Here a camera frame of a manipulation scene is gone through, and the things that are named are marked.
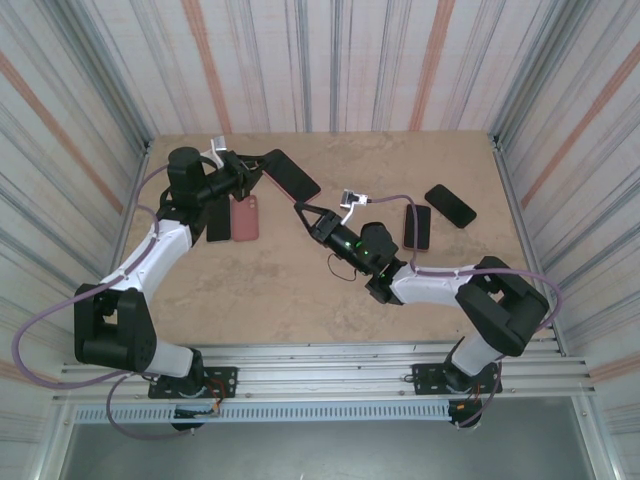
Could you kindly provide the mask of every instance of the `purple cable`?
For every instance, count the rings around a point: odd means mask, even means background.
[[[413,224],[418,225],[418,210],[416,209],[416,204],[414,203],[413,199],[409,195],[400,194],[400,195],[392,195],[390,197],[384,197],[384,198],[378,198],[378,199],[369,199],[369,202],[383,203],[383,202],[390,202],[392,200],[402,200],[402,199],[408,201],[411,204],[411,210],[413,213]],[[425,277],[449,277],[449,278],[455,278],[459,276],[466,277],[466,276],[474,276],[474,275],[488,275],[488,274],[520,275],[524,277],[534,278],[536,280],[540,280],[543,283],[546,283],[547,285],[549,285],[549,287],[551,287],[551,289],[556,294],[556,306],[553,309],[553,311],[549,314],[549,316],[544,321],[542,321],[540,325],[538,325],[538,328],[536,328],[536,332],[539,332],[543,328],[551,325],[556,319],[556,317],[558,316],[558,314],[560,313],[560,309],[564,304],[562,291],[560,290],[560,287],[558,286],[558,284],[549,280],[547,277],[539,273],[529,272],[527,270],[515,270],[511,268],[483,268],[480,270],[471,269],[471,270],[460,270],[457,272],[428,272],[425,270],[420,270],[416,266],[417,256],[418,256],[418,229],[414,228],[413,229],[413,255],[411,256],[409,265],[411,266],[411,270],[413,270],[418,275],[422,275]],[[473,420],[475,420],[480,415],[482,415],[482,413],[487,409],[487,407],[493,400],[493,397],[495,397],[496,392],[498,390],[498,384],[500,383],[500,379],[502,377],[502,359],[503,358],[504,358],[504,355],[496,360],[498,362],[498,373],[497,373],[496,382],[493,385],[493,390],[491,391],[489,398],[487,398],[487,400],[482,404],[482,407],[480,407],[480,410],[478,410],[474,415],[472,415],[465,421],[460,422],[458,424],[458,427],[464,427],[465,425],[468,425]]]
[[[160,167],[156,170],[154,170],[153,172],[151,172],[140,184],[140,186],[136,189],[135,191],[135,200],[136,202],[138,201],[138,197],[140,196],[140,190],[142,189],[143,186],[145,186],[149,180],[151,180],[153,177],[155,177],[158,173],[160,173],[161,171],[165,170],[167,168],[167,166],[163,166]],[[145,205],[136,205],[136,208],[139,208],[140,210],[143,210],[145,212],[147,212],[148,214],[151,215],[152,219],[153,219],[153,229],[154,229],[154,233],[156,235],[156,237],[152,238],[152,240],[149,242],[149,244],[147,245],[147,247],[144,249],[144,251],[140,254],[140,256],[138,258],[136,258],[131,265],[129,265],[129,267],[127,267],[124,271],[124,275],[120,275],[116,278],[114,278],[113,280],[111,280],[110,282],[104,283],[102,285],[98,285],[96,288],[93,288],[87,292],[84,292],[80,295],[77,295],[73,298],[70,298],[68,300],[65,300],[63,302],[60,302],[57,305],[54,305],[52,307],[47,308],[46,310],[38,313],[37,315],[33,316],[32,318],[30,318],[27,322],[25,322],[19,329],[18,331],[16,331],[15,335],[13,336],[13,340],[11,341],[11,356],[13,357],[13,362],[16,364],[16,367],[18,368],[18,370],[20,371],[20,373],[22,373],[22,375],[24,375],[26,378],[28,378],[29,380],[31,380],[33,383],[35,383],[36,385],[40,385],[42,387],[46,387],[46,388],[51,388],[54,390],[72,390],[75,388],[82,388],[82,387],[88,387],[90,385],[95,385],[96,383],[100,383],[103,382],[105,380],[108,380],[110,378],[113,377],[117,377],[118,375],[121,375],[123,373],[126,373],[122,370],[117,370],[115,372],[111,372],[108,373],[106,375],[102,375],[101,377],[97,377],[97,378],[93,378],[91,380],[85,380],[84,382],[66,382],[66,383],[57,383],[57,382],[50,382],[48,380],[45,380],[44,378],[40,378],[38,377],[36,374],[34,374],[31,370],[29,370],[29,368],[25,365],[24,361],[22,360],[22,357],[20,356],[20,340],[22,339],[22,337],[24,336],[24,334],[26,333],[26,331],[31,328],[33,325],[35,325],[36,323],[38,323],[40,320],[48,317],[49,315],[51,315],[52,313],[57,312],[58,310],[62,310],[63,308],[69,307],[71,305],[73,305],[74,303],[77,303],[81,300],[85,300],[87,298],[91,298],[94,295],[97,295],[98,293],[104,292],[105,290],[113,287],[114,285],[116,285],[118,282],[120,282],[123,278],[125,278],[126,275],[128,275],[130,272],[132,272],[138,265],[140,265],[140,263],[142,263],[142,261],[147,258],[147,256],[149,255],[149,253],[151,253],[151,250],[153,249],[153,247],[155,246],[155,239],[157,238],[158,234],[160,233],[160,224],[158,222],[158,219],[156,218],[156,214],[155,212],[150,209],[149,207],[145,206]]]
[[[109,390],[109,394],[107,395],[107,418],[109,419],[109,423],[113,428],[115,428],[121,434],[126,435],[129,438],[134,438],[136,440],[167,440],[170,438],[181,437],[183,435],[190,433],[190,430],[183,430],[181,432],[166,433],[162,435],[147,435],[144,433],[132,432],[124,428],[122,425],[119,425],[118,423],[116,423],[115,419],[113,418],[113,414],[111,413],[111,400],[113,399],[113,394],[115,393],[116,388],[118,388],[118,385],[120,385],[130,376],[131,375],[129,374],[123,375],[121,378],[116,380],[116,382],[111,387],[111,390]]]

